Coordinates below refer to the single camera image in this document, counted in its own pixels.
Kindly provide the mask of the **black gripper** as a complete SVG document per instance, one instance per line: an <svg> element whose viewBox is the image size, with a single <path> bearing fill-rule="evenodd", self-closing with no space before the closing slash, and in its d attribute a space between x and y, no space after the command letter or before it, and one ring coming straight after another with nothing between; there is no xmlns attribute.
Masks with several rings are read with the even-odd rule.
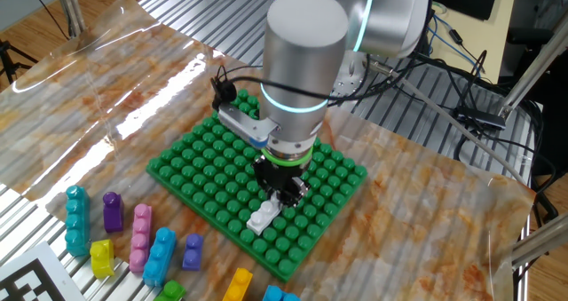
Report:
<svg viewBox="0 0 568 301"><path fill-rule="evenodd" d="M277 194L280 203L296 207L309 193L311 186L301 179L306 168L303 165L281 166L260 157L253 162L256 181L262 189L261 199L271 201Z"/></svg>

